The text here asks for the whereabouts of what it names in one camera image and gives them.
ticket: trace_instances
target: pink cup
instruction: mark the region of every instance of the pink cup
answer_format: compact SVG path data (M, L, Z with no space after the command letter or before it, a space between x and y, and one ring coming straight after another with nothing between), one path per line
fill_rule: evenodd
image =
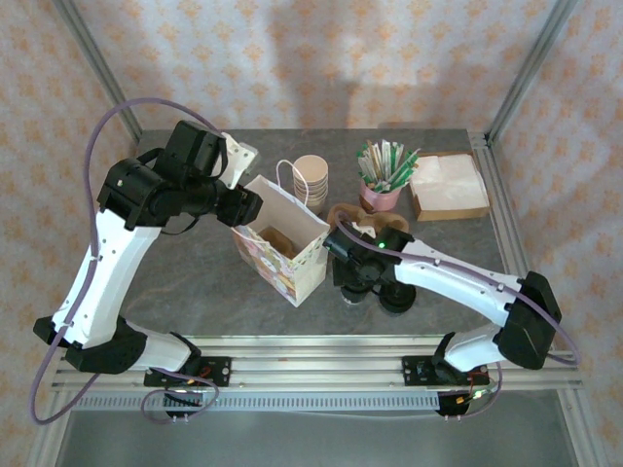
M400 191L394 190L389 193L376 193L370 190L365 182L361 180L361 188L359 190L359 203L366 212L389 211L393 209L398 202Z

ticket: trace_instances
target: gray table surface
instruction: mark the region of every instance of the gray table surface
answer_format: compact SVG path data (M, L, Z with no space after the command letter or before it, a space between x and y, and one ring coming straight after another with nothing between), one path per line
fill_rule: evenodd
M355 153L367 139L399 141L423 152L469 151L461 129L277 129L232 130L232 136L259 149L255 174L275 180L279 159L294 161L318 154L329 163L329 197L325 213L337 202L358 203ZM164 146L169 131L147 131L138 153ZM291 188L290 170L283 183ZM251 177L243 179L245 183ZM489 216L481 219L418 223L407 190L394 209L410 223L413 236L431 247L482 268L503 271ZM166 227L176 231L188 218ZM370 295L347 305L333 286L331 270L320 286L294 307L247 265L232 233L213 216L205 216L189 232L161 235L146 253L122 306L132 322L160 332L188 336L267 335L430 335L466 331L486 322L475 311L434 292L418 289L415 305L389 316Z

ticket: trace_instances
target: orange floral wallpaper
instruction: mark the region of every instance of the orange floral wallpaper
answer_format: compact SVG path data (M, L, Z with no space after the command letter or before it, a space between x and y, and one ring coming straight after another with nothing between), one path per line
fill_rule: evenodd
M623 465L623 5L578 4L502 149L532 266L552 281Z
M128 97L173 99L217 126L485 130L555 1L76 3Z
M19 466L34 439L26 398L45 352L32 325L60 305L87 248L82 157L111 104L51 1L5 1L0 25L0 464ZM132 146L120 122L104 130L94 187Z

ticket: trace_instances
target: white paper bag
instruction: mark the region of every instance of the white paper bag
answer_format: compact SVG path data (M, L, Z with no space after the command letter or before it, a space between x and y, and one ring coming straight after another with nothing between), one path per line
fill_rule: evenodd
M255 221L236 228L238 251L283 297L298 306L326 275L328 252L322 242L329 234L329 225L261 175L245 188L259 195L263 204ZM281 255L259 235L267 227L287 236L300 253L292 260Z

